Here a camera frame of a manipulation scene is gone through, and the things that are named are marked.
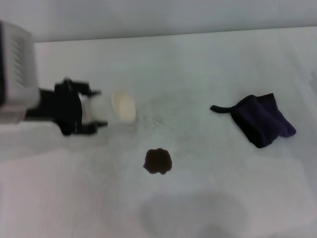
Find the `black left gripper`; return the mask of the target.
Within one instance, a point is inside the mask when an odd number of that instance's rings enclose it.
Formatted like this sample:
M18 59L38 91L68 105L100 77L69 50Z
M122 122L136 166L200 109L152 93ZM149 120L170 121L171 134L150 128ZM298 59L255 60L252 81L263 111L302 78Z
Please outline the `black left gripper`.
M26 112L26 121L50 121L55 123L64 136L72 134L89 135L90 131L107 127L107 121L92 121L82 124L82 104L79 95L94 97L101 90L91 90L88 82L65 78L55 84L53 90L40 89L38 105Z

